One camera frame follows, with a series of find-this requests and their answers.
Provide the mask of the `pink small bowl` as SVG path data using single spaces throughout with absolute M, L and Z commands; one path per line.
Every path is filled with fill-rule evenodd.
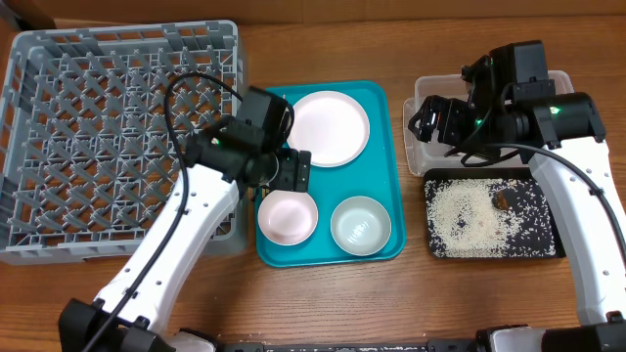
M 278 245 L 305 242 L 319 219 L 317 205 L 307 193 L 273 191 L 260 203 L 257 224 L 263 236 Z

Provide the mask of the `grey ceramic bowl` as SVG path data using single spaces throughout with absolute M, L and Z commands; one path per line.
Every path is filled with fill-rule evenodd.
M 352 197 L 342 201 L 331 218 L 331 234 L 346 253 L 369 256 L 390 239 L 392 223 L 387 210 L 375 199 Z

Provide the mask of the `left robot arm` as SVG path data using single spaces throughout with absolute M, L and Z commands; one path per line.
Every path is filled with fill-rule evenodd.
M 200 332 L 164 336 L 173 305 L 210 236 L 248 189 L 306 192 L 311 154 L 284 144 L 292 112 L 222 116 L 189 137 L 178 180 L 147 236 L 90 304 L 59 319 L 65 351 L 213 351 Z

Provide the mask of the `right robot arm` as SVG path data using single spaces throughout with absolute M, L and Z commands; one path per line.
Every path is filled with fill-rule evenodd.
M 610 172 L 605 129 L 585 93 L 474 88 L 467 101 L 425 98 L 408 130 L 420 141 L 496 156 L 519 152 L 555 218 L 574 277 L 579 327 L 480 330 L 474 351 L 622 351 L 625 211 Z

